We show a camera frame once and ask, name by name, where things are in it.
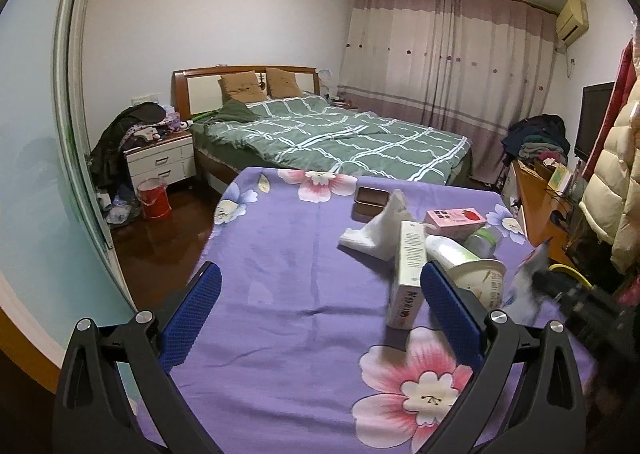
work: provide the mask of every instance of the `red bucket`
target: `red bucket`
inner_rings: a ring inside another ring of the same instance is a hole
[[[138,185],[138,199],[142,203],[142,214],[146,220],[164,219],[171,214],[166,182],[161,178],[145,179]]]

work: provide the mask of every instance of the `screw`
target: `screw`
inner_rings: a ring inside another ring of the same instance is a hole
[[[146,324],[147,322],[151,322],[153,317],[154,314],[145,309],[136,315],[136,322],[138,324]]]
[[[80,322],[78,322],[78,324],[76,325],[76,329],[78,331],[86,331],[87,329],[89,329],[91,327],[91,321],[89,319],[82,319]]]
[[[491,320],[496,324],[504,324],[505,322],[507,322],[507,314],[500,310],[492,311]]]
[[[564,331],[564,326],[557,320],[552,320],[550,326],[551,331],[555,331],[556,333],[562,333]]]

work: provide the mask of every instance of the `white box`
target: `white box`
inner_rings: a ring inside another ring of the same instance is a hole
[[[403,221],[396,253],[396,280],[391,287],[386,325],[411,329],[422,305],[420,273],[427,262],[422,223]]]

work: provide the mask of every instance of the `blue flower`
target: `blue flower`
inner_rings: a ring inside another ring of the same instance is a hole
[[[247,203],[256,201],[258,201],[258,194],[255,190],[249,189],[241,193],[238,184],[233,182],[229,185],[214,212],[213,222],[216,226],[212,235],[219,235],[222,227],[225,227],[226,224],[234,219],[244,216]]]
[[[505,238],[511,238],[514,243],[524,244],[525,237],[520,223],[507,207],[497,204],[495,212],[489,212],[486,215],[486,222],[492,227],[497,227]]]

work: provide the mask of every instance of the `green comforter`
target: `green comforter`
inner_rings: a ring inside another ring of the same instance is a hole
[[[444,185],[468,153],[464,136],[373,113],[333,108],[322,98],[249,104],[250,123],[199,119],[194,143],[230,144],[282,167],[381,176]]]

